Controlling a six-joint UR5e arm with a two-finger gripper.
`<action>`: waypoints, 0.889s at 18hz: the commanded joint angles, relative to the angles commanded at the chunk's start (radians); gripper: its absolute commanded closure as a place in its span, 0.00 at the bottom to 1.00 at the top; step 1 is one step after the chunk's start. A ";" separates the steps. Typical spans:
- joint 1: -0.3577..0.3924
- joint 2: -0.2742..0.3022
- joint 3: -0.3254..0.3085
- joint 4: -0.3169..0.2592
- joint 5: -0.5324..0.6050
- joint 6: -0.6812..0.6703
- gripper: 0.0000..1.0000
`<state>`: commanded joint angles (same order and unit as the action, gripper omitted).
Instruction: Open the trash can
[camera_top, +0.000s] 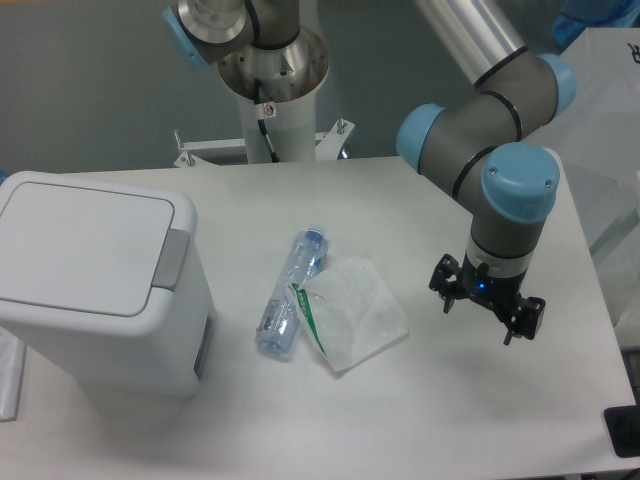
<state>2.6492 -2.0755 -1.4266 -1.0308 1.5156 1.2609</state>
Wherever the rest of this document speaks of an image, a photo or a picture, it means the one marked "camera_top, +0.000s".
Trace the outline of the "grey robot base joint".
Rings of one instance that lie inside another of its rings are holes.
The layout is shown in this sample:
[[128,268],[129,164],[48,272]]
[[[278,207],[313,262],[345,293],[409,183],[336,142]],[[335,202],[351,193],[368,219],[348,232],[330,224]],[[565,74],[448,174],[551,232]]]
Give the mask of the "grey robot base joint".
[[301,24],[298,1],[177,1],[162,19],[191,68],[216,66],[256,104],[300,99],[328,75],[327,47]]

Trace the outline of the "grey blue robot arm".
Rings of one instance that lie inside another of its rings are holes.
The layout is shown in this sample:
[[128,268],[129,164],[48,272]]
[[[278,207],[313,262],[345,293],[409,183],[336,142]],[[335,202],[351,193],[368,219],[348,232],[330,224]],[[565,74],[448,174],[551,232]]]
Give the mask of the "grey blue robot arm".
[[476,89],[449,110],[426,104],[401,125],[396,149],[472,217],[462,260],[445,255],[429,286],[446,307],[492,311],[509,338],[533,339],[545,302],[524,297],[560,182],[558,156],[526,137],[565,111],[577,82],[555,55],[534,55],[492,1],[422,1],[419,10]]

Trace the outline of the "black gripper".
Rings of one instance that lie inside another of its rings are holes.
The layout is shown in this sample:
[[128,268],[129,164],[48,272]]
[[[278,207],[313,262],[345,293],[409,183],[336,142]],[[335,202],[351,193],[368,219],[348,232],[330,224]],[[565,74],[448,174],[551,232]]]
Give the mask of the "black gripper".
[[505,278],[489,274],[489,270],[475,267],[468,256],[462,267],[449,254],[436,265],[429,289],[443,300],[443,312],[449,313],[456,300],[469,299],[491,310],[499,320],[505,320],[507,333],[503,340],[509,345],[513,338],[533,340],[539,331],[546,301],[539,297],[521,298],[520,288],[526,272]]

